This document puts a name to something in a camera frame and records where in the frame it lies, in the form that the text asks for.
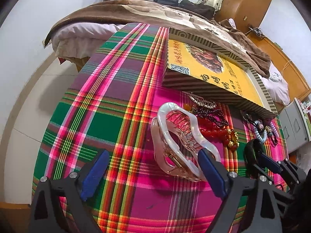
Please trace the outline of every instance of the wall socket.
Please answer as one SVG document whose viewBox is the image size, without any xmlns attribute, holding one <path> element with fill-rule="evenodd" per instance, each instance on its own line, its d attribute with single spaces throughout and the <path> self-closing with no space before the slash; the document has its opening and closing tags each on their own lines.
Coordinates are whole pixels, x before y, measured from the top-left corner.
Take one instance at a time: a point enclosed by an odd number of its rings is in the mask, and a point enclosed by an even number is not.
<svg viewBox="0 0 311 233">
<path fill-rule="evenodd" d="M 47 46 L 49 46 L 50 44 L 52 44 L 52 40 L 50 39 L 50 41 L 49 41 L 48 45 L 47 45 L 46 47 L 44 47 L 44 42 L 45 42 L 45 39 L 44 39 L 44 40 L 42 40 L 42 45 L 43 45 L 43 48 L 44 48 L 44 49 L 45 49 Z"/>
</svg>

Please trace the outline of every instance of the plaid tablecloth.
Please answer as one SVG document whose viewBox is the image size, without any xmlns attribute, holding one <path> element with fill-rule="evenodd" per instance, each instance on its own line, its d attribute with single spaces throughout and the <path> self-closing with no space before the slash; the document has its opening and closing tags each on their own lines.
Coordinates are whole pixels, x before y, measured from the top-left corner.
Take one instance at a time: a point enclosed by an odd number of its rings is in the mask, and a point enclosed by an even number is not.
<svg viewBox="0 0 311 233">
<path fill-rule="evenodd" d="M 221 200 L 207 182 L 191 182 L 165 174 L 153 157 L 150 122 L 165 102 L 182 106 L 184 93 L 161 86 L 167 52 L 168 29 L 131 23 L 114 34 L 94 54 L 58 104 L 43 137 L 35 166 L 33 193 L 42 176 L 66 177 L 79 171 L 100 148 L 110 153 L 110 165 L 94 197 L 88 200 L 103 232 L 205 232 Z M 245 176 L 243 149 L 253 139 L 250 125 L 239 110 L 220 106 L 240 147 L 228 151 L 217 141 L 222 163 Z M 267 141 L 267 154 L 286 156 L 281 139 L 276 147 Z M 284 182 L 279 175 L 276 183 Z M 241 199 L 233 229 L 243 215 Z M 63 210 L 71 217 L 66 200 Z"/>
</svg>

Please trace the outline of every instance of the gold charm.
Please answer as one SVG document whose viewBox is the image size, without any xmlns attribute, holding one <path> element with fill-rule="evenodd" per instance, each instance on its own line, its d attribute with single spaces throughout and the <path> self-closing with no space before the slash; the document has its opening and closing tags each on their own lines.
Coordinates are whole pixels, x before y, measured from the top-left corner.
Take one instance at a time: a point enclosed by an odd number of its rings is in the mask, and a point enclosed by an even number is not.
<svg viewBox="0 0 311 233">
<path fill-rule="evenodd" d="M 228 147 L 232 147 L 233 146 L 233 142 L 229 141 Z"/>
<path fill-rule="evenodd" d="M 267 131 L 267 132 L 272 132 L 271 127 L 270 127 L 270 126 L 266 126 L 266 131 Z"/>
<path fill-rule="evenodd" d="M 234 132 L 234 135 L 231 136 L 231 140 L 234 144 L 238 143 L 238 134 Z"/>
</svg>

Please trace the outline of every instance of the pearl white hair clip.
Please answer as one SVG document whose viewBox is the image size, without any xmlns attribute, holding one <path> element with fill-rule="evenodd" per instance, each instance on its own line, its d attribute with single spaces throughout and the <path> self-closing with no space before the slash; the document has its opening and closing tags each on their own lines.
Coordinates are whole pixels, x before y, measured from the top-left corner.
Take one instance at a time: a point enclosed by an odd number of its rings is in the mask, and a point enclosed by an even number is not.
<svg viewBox="0 0 311 233">
<path fill-rule="evenodd" d="M 181 144 L 191 152 L 196 165 L 182 154 L 169 131 L 176 134 Z M 206 181 L 197 161 L 197 153 L 202 148 L 210 151 L 220 162 L 217 148 L 201 134 L 196 116 L 175 103 L 165 103 L 159 108 L 157 117 L 151 121 L 151 135 L 155 160 L 167 174 L 195 182 Z"/>
</svg>

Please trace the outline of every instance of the food picture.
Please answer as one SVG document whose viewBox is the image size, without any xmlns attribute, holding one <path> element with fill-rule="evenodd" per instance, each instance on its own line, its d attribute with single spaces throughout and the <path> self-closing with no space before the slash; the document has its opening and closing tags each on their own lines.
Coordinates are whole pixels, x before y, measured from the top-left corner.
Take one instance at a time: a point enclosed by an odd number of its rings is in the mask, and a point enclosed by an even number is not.
<svg viewBox="0 0 311 233">
<path fill-rule="evenodd" d="M 192 57 L 194 57 L 200 64 L 202 64 L 206 68 L 218 74 L 223 72 L 224 66 L 214 52 L 207 51 L 188 44 L 186 44 L 186 48 L 188 52 L 192 55 Z"/>
</svg>

